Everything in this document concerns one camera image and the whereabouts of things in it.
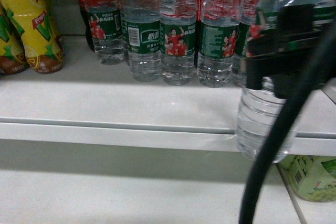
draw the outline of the yellow bottle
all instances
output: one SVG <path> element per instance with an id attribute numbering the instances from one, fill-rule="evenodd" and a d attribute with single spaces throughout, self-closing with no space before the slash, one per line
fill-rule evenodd
<path id="1" fill-rule="evenodd" d="M 0 5 L 0 73 L 20 73 L 27 67 L 25 52 L 15 36 L 15 28 Z"/>
<path id="2" fill-rule="evenodd" d="M 63 67 L 62 45 L 46 0 L 1 0 L 24 45 L 28 64 L 39 73 Z"/>

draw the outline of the clear water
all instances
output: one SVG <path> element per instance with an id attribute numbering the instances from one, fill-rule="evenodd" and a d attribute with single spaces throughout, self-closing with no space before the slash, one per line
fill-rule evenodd
<path id="1" fill-rule="evenodd" d="M 124 14 L 125 20 L 137 24 L 159 21 L 159 0 L 124 0 Z M 135 54 L 129 51 L 129 61 L 135 80 L 149 82 L 160 77 L 160 51 L 149 54 Z"/>
<path id="2" fill-rule="evenodd" d="M 285 99 L 274 96 L 270 79 L 265 78 L 263 90 L 243 88 L 238 109 L 236 135 L 238 149 L 248 158 L 255 160 L 268 133 L 277 118 Z M 281 161 L 287 154 L 296 134 L 294 125 L 279 150 L 274 162 Z"/>
<path id="3" fill-rule="evenodd" d="M 252 25 L 255 22 L 255 10 L 259 0 L 244 0 L 243 14 L 241 23 L 245 25 Z M 238 87 L 242 87 L 246 81 L 246 76 L 242 74 L 240 70 L 240 61 L 244 56 L 240 56 L 234 53 L 233 64 L 232 64 L 232 82 Z"/>
<path id="4" fill-rule="evenodd" d="M 260 0 L 257 8 L 262 13 L 276 13 L 284 6 L 314 4 L 314 8 L 335 7 L 335 0 Z M 313 23 L 313 29 L 321 29 L 321 24 L 331 22 L 329 15 L 326 20 Z M 276 26 L 275 20 L 265 19 L 264 27 Z M 277 118 L 285 100 L 274 96 L 273 85 L 269 78 L 264 79 L 262 90 L 243 88 L 243 95 L 238 110 L 236 136 L 238 148 L 248 158 L 255 159 L 265 141 L 274 120 Z M 288 133 L 284 145 L 279 150 L 274 162 L 284 158 L 295 136 L 295 124 Z"/>
<path id="5" fill-rule="evenodd" d="M 202 23 L 217 27 L 239 25 L 242 0 L 205 0 L 202 10 Z M 197 75 L 201 84 L 219 88 L 231 78 L 233 56 L 212 59 L 198 52 Z"/>
<path id="6" fill-rule="evenodd" d="M 100 0 L 96 6 L 86 4 L 86 10 L 90 13 L 112 12 L 118 9 L 117 0 Z M 124 60 L 125 48 L 123 40 L 92 38 L 98 60 L 104 65 L 119 64 Z"/>
<path id="7" fill-rule="evenodd" d="M 185 26 L 196 22 L 196 0 L 160 0 L 160 22 Z M 193 78 L 195 54 L 188 56 L 161 55 L 162 78 L 169 85 L 181 86 Z"/>
<path id="8" fill-rule="evenodd" d="M 123 5 L 123 0 L 118 0 L 118 8 L 120 11 L 120 20 L 121 20 L 121 26 L 122 26 L 122 31 L 125 31 L 125 28 L 123 27 L 123 20 L 124 20 L 124 5 Z M 130 59 L 129 59 L 129 55 L 128 55 L 128 44 L 127 41 L 123 39 L 123 43 L 124 43 L 124 47 L 125 47 L 125 61 L 127 63 L 127 65 L 130 64 Z"/>

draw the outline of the black cable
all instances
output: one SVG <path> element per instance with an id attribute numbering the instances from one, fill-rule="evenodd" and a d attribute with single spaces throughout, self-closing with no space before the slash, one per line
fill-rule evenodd
<path id="1" fill-rule="evenodd" d="M 251 224 L 262 184 L 287 133 L 313 88 L 327 80 L 336 65 L 336 22 L 322 36 L 308 65 L 284 103 L 248 176 L 240 208 L 239 224 Z"/>

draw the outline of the store shelf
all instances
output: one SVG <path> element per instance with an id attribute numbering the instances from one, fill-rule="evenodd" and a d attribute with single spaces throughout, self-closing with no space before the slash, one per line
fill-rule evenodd
<path id="1" fill-rule="evenodd" d="M 132 79 L 125 62 L 98 63 L 83 36 L 65 37 L 64 68 L 0 79 L 0 139 L 237 151 L 241 89 L 211 89 L 196 77 L 174 87 Z M 316 91 L 299 119 L 294 154 L 333 155 L 336 106 Z"/>
<path id="2" fill-rule="evenodd" d="M 239 153 L 30 141 L 0 145 L 0 223 L 238 223 L 251 167 Z M 254 223 L 300 224 L 274 166 Z"/>
<path id="3" fill-rule="evenodd" d="M 336 78 L 331 79 L 323 91 L 336 104 Z"/>
<path id="4" fill-rule="evenodd" d="M 336 219 L 336 201 L 310 202 L 297 196 L 288 182 L 288 172 L 280 168 L 288 193 L 302 224 L 334 224 Z"/>

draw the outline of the green drink carton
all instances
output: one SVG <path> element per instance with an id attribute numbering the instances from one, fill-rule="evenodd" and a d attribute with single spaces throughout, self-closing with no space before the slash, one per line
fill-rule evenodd
<path id="1" fill-rule="evenodd" d="M 336 157 L 298 155 L 289 170 L 289 184 L 313 202 L 336 200 Z"/>

